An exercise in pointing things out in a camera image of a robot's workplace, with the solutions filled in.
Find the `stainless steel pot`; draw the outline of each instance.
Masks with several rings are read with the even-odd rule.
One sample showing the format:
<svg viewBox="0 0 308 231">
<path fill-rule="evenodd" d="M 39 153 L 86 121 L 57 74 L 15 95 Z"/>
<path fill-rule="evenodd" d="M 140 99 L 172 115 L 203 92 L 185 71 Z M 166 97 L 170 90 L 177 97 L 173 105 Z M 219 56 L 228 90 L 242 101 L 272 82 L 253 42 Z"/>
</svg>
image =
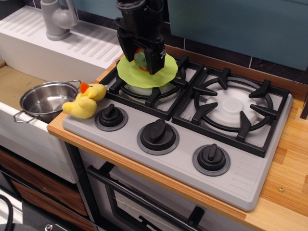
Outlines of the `stainless steel pot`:
<svg viewBox="0 0 308 231">
<path fill-rule="evenodd" d="M 78 88 L 70 82 L 81 83 L 80 80 L 47 82 L 28 90 L 20 98 L 19 104 L 23 110 L 13 115 L 14 121 L 29 123 L 34 119 L 40 119 L 45 123 L 50 123 L 62 111 L 63 103 L 73 101 L 78 95 Z M 17 115 L 21 113 L 26 113 L 33 118 L 29 121 L 17 119 Z"/>
</svg>

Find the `oven door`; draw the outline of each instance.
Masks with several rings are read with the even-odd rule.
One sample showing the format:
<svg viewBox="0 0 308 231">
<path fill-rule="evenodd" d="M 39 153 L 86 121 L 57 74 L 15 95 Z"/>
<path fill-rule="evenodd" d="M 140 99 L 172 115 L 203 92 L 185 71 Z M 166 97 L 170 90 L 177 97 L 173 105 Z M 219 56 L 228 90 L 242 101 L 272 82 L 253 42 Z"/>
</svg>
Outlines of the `oven door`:
<svg viewBox="0 0 308 231">
<path fill-rule="evenodd" d="M 123 231 L 252 231 L 95 155 L 79 152 L 100 216 Z"/>
<path fill-rule="evenodd" d="M 100 169 L 89 166 L 87 173 L 105 185 L 115 218 L 135 231 L 205 231 L 197 227 L 205 213 L 202 208 L 196 206 L 188 219 L 180 217 L 169 211 L 168 205 L 160 205 L 112 178 L 110 171 L 114 167 L 106 162 Z"/>
</svg>

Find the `wooden countertop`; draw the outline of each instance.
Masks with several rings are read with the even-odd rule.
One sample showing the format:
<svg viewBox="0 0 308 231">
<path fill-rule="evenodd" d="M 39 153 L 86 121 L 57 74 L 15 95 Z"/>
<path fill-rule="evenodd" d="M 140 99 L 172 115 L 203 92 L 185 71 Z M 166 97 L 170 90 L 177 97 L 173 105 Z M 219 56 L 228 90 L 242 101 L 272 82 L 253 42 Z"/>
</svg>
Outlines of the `wooden countertop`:
<svg viewBox="0 0 308 231">
<path fill-rule="evenodd" d="M 273 85 L 288 89 L 294 97 L 281 140 L 253 211 L 237 209 L 150 167 L 64 130 L 62 122 L 66 117 L 65 113 L 61 113 L 47 126 L 49 133 L 254 230 L 308 231 L 308 120 L 300 118 L 308 86 L 177 48 L 166 48 L 171 55 L 188 55 L 190 60 L 203 63 L 205 66 L 220 69 L 229 67 L 235 74 L 259 81 L 269 79 Z M 104 78 L 115 65 L 111 65 L 95 82 Z"/>
</svg>

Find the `screw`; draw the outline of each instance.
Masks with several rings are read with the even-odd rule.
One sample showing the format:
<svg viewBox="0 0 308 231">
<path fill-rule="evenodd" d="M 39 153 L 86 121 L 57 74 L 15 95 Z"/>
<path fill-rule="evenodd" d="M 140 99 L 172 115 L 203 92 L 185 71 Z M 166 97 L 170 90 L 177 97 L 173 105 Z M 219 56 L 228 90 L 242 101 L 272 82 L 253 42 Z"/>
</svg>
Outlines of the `screw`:
<svg viewBox="0 0 308 231">
<path fill-rule="evenodd" d="M 52 231 L 52 225 L 46 225 L 45 231 Z"/>
<path fill-rule="evenodd" d="M 281 186 L 278 190 L 279 190 L 281 193 L 285 191 L 284 187 L 282 187 L 282 186 Z"/>
</svg>

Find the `blue wall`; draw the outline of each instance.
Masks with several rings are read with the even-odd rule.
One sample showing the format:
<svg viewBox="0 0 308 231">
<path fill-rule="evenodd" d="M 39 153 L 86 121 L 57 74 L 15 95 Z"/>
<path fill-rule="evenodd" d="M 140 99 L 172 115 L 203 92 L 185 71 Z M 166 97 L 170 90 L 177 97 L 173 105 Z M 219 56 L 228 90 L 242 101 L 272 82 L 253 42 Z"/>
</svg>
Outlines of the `blue wall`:
<svg viewBox="0 0 308 231">
<path fill-rule="evenodd" d="M 73 0 L 74 8 L 85 12 L 115 19 L 121 17 L 121 11 L 116 7 L 116 0 Z"/>
<path fill-rule="evenodd" d="M 300 70 L 308 0 L 168 0 L 171 33 Z"/>
</svg>

